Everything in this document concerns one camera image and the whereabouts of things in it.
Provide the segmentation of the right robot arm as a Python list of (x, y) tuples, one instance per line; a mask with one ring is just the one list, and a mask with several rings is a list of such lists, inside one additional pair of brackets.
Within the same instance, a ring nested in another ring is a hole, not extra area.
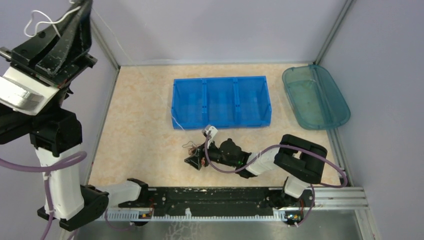
[(197, 170), (210, 164), (233, 167), (234, 173), (245, 179), (281, 168), (289, 174), (283, 189), (268, 197), (273, 207), (281, 208), (295, 206), (306, 188), (321, 183), (325, 163), (320, 158), (326, 158), (327, 154), (327, 149), (319, 144), (285, 134), (280, 147), (257, 154), (243, 151), (230, 138), (220, 146), (210, 141), (207, 148), (204, 145), (193, 148), (184, 162)]

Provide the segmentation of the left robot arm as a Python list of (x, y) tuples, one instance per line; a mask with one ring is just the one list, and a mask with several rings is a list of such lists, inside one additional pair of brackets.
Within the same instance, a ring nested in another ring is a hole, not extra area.
[(0, 142), (29, 136), (40, 165), (0, 164), (41, 173), (46, 203), (37, 214), (49, 223), (58, 220), (69, 232), (106, 216), (111, 207), (144, 207), (150, 200), (148, 185), (135, 178), (102, 187), (80, 183), (79, 164), (87, 157), (82, 124), (62, 104), (72, 93), (72, 81), (97, 63), (89, 53), (92, 5), (91, 0), (76, 0), (60, 19), (47, 21), (45, 29), (13, 49), (0, 50), (9, 62), (0, 78)]

